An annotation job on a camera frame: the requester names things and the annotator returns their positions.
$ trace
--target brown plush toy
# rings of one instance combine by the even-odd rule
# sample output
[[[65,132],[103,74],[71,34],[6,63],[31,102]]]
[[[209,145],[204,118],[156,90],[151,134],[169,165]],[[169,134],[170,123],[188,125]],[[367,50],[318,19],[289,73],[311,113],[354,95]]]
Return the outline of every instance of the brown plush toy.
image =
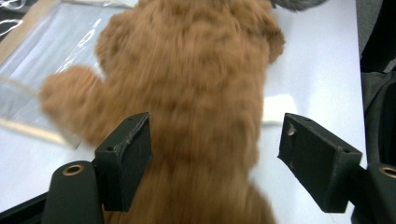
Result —
[[[99,145],[148,111],[154,160],[129,213],[106,223],[275,223],[248,181],[258,159],[264,71],[284,39],[264,0],[141,0],[100,34],[106,79],[73,66],[50,76],[42,109]]]

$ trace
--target black plastic bracket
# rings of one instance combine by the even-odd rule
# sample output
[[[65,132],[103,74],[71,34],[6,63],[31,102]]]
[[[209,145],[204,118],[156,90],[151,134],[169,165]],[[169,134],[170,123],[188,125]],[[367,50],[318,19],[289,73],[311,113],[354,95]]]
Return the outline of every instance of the black plastic bracket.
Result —
[[[396,223],[396,167],[359,166],[361,152],[312,119],[286,114],[278,157],[326,213],[348,201],[368,223]]]

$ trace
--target plush toy ear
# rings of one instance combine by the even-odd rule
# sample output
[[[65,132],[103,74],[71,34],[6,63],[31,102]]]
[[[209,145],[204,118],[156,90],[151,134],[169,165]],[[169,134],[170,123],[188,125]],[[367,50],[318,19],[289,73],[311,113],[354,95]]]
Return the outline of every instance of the plush toy ear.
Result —
[[[285,44],[285,38],[279,27],[277,26],[274,15],[271,13],[271,4],[268,2],[261,4],[263,6],[260,14],[260,30],[262,32],[262,35],[267,38],[270,47],[269,62],[272,63],[280,54],[282,54],[283,45]]]
[[[234,1],[229,8],[242,30],[267,39],[270,47],[269,62],[272,63],[283,52],[285,40],[271,13],[271,3],[263,0]]]

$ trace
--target metal screw hole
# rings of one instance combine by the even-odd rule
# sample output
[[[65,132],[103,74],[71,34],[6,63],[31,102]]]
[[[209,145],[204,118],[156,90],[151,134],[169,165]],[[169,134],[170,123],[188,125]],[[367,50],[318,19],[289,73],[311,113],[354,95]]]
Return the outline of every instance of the metal screw hole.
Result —
[[[84,166],[77,164],[77,165],[71,165],[68,166],[64,169],[63,174],[64,175],[77,175],[81,173],[84,170]]]
[[[380,170],[382,174],[387,175],[391,178],[396,178],[396,169],[386,166],[386,167],[381,167]]]

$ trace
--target plush toy head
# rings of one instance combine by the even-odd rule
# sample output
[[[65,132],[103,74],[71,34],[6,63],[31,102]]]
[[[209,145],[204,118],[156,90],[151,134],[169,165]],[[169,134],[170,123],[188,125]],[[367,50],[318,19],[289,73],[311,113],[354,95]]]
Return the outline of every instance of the plush toy head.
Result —
[[[319,6],[327,0],[271,0],[271,2],[280,7],[291,11],[304,11],[311,7]]]

